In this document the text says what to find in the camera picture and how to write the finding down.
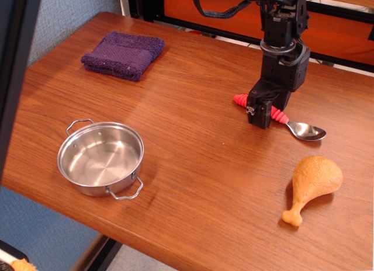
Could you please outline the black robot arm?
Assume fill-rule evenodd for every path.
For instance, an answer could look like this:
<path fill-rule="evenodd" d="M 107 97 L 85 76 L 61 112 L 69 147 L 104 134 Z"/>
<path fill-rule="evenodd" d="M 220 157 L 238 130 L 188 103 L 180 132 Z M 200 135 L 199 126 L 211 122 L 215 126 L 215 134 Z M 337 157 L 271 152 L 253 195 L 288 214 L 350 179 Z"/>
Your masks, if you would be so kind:
<path fill-rule="evenodd" d="M 248 94 L 250 124 L 266 129 L 273 107 L 284 110 L 293 92 L 304 83 L 310 49 L 301 39 L 310 15 L 306 0 L 247 0 L 260 7 L 264 37 L 261 75 Z"/>

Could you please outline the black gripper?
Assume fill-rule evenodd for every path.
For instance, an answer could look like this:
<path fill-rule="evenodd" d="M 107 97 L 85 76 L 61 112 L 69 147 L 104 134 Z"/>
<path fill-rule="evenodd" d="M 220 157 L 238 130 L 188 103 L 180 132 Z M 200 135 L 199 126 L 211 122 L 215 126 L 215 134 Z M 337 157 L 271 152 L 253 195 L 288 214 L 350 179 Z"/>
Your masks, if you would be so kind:
<path fill-rule="evenodd" d="M 261 76 L 252 90 L 281 90 L 273 100 L 273 106 L 281 111 L 287 107 L 290 96 L 304 83 L 309 65 L 310 49 L 301 44 L 285 54 L 264 52 Z M 272 100 L 248 97 L 247 116 L 249 124 L 267 129 L 271 121 Z"/>

